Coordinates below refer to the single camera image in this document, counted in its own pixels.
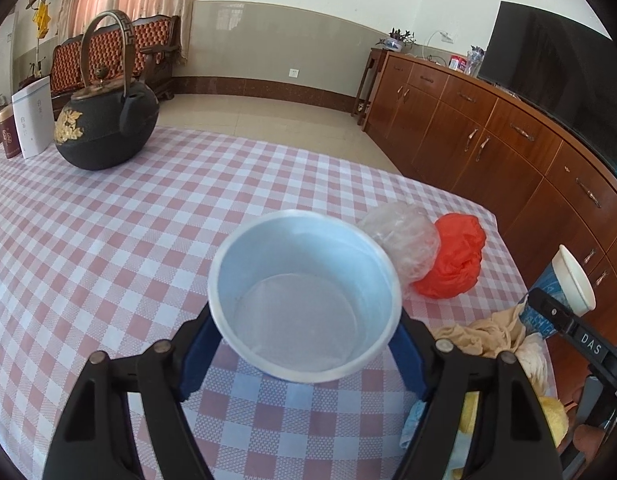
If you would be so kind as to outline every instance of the black tv screen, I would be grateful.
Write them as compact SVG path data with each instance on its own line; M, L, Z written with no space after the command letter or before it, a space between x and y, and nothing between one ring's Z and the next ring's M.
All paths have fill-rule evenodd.
M546 113L617 175L617 49L558 14L502 2L479 78Z

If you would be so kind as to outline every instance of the light blue cloth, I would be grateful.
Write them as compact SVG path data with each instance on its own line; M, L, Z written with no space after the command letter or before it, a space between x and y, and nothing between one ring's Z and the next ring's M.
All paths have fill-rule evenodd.
M413 435L415 435L415 431L419 426L419 421L421 420L425 410L426 402L423 402L423 400L416 400L411 408L411 412L406 418L406 422L403 425L402 436L399 439L399 446L402 449L407 449L408 445L411 443ZM448 461L448 466L446 468L446 472L444 473L443 480L453 480L453 469L464 467L464 465L466 465L471 440L472 435L462 433L461 431L457 432L457 436L455 437L455 445L453 446L453 451L450 453L450 460Z

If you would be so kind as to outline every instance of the table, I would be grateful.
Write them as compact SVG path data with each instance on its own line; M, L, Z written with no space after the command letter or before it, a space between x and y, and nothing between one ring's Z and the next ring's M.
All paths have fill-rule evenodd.
M41 478L54 425L86 358L138 354L204 306L208 267L241 222L284 208L359 221L389 201L432 219L476 215L487 234L477 286L405 302L440 326L471 322L525 293L492 214L402 176L305 150L156 128L131 161L88 172L51 146L32 159L0 150L0 442ZM216 479L390 478L414 402L389 351L333 383L263 376L221 344L184 413ZM159 478L141 402L130 397L146 478Z
M364 73L361 75L361 81L359 82L359 88L357 89L357 95L355 96L355 102L352 107L351 116L355 117L358 115L357 124L362 124L364 118L366 117L366 111L368 108L368 101L370 101L370 95L373 91L373 86L375 86L375 80L377 79L377 74L379 74L384 66L384 60L386 59L387 49L385 48L377 48L373 47L370 49L370 54L368 54L368 59L366 61L366 67L364 68ZM361 93L364 90L364 83L366 82L366 78L368 76L368 71L372 70L373 75L370 79L370 85L368 86L368 91L366 97L361 97Z

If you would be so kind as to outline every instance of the wooden sofa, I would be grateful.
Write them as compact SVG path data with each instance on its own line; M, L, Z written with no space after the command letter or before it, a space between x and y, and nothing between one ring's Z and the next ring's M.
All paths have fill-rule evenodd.
M157 14L133 22L136 40L133 76L145 82L158 99L173 97L173 64L180 54L180 17ZM50 91L57 119L73 92L83 88L79 67L82 34L69 38L53 50ZM91 81L95 70L106 66L106 79L122 74L122 37L117 25L99 28L93 34L89 52Z

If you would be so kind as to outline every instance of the teapot handle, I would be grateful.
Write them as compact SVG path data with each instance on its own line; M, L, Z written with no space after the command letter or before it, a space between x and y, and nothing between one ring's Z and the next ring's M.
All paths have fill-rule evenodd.
M91 37L95 32L95 27L104 18L110 16L113 18L122 30L122 73L124 74L124 98L128 96L128 89L130 88L130 77L133 73L133 65L135 64L135 35L133 34L133 24L130 23L130 19L125 12L121 10L105 10L100 12L93 18L93 21L88 25L86 32L82 38L82 45L80 48L80 69L82 72L82 81L84 87L87 88L91 85L91 80L88 73L88 54L91 43Z

